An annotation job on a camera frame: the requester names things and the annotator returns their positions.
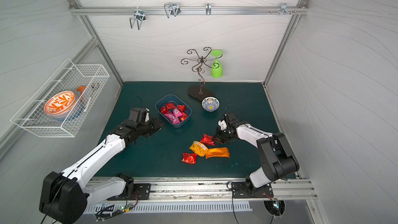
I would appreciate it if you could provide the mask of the yellow foil tea bag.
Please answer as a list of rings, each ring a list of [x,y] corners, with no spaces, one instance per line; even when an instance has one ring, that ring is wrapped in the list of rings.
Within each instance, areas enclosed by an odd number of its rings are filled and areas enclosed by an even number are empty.
[[[204,157],[208,152],[208,148],[203,143],[198,141],[193,142],[193,144],[190,146],[190,150],[200,157]]]

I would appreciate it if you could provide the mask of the orange foil tea bag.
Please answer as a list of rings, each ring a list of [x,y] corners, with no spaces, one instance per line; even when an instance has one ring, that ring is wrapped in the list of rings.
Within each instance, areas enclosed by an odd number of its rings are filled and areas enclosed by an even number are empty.
[[[209,159],[209,158],[229,158],[230,157],[230,153],[228,148],[226,147],[221,147],[221,148],[212,148],[209,149],[207,151],[207,153],[205,154],[205,158]]]

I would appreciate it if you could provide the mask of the large red tea bag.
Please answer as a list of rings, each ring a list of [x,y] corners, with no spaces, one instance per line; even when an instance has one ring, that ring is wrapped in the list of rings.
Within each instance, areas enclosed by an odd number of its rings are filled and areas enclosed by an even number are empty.
[[[187,110],[187,107],[185,105],[177,105],[177,109],[184,113]]]

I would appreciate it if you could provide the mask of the red tea bag top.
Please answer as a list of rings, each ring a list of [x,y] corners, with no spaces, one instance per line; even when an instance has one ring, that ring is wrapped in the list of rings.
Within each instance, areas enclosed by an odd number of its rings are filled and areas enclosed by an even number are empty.
[[[175,109],[175,108],[176,108],[176,105],[175,105],[173,102],[169,102],[169,103],[166,103],[166,104],[165,104],[165,107],[166,107],[168,110],[172,110],[172,109]]]

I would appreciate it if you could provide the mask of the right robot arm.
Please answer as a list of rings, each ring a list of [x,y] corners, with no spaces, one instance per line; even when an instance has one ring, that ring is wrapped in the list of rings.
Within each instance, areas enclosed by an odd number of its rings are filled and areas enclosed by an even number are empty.
[[[247,177],[246,187],[249,189],[259,189],[279,179],[287,179],[300,169],[299,161],[283,133],[262,131],[229,112],[218,121],[212,140],[228,144],[232,139],[245,141],[258,149],[261,166]]]

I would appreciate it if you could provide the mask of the pink tea bag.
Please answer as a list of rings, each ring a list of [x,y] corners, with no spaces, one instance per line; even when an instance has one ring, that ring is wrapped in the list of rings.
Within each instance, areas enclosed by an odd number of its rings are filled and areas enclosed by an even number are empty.
[[[166,117],[172,124],[180,123],[180,120],[178,119],[178,117],[175,117],[171,112],[164,114],[164,117]]]
[[[175,118],[178,118],[178,116],[180,115],[180,111],[176,108],[176,109],[173,109],[173,116],[175,117]]]

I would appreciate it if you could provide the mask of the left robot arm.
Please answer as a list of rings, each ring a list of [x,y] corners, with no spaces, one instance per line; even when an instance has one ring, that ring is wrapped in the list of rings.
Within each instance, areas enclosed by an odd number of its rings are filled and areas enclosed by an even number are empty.
[[[87,155],[60,173],[51,172],[43,181],[39,211],[62,224],[72,224],[84,211],[97,203],[117,197],[136,196],[134,179],[118,174],[104,183],[88,186],[92,177],[115,155],[123,152],[139,137],[161,130],[163,122],[150,118],[145,123],[124,121]]]

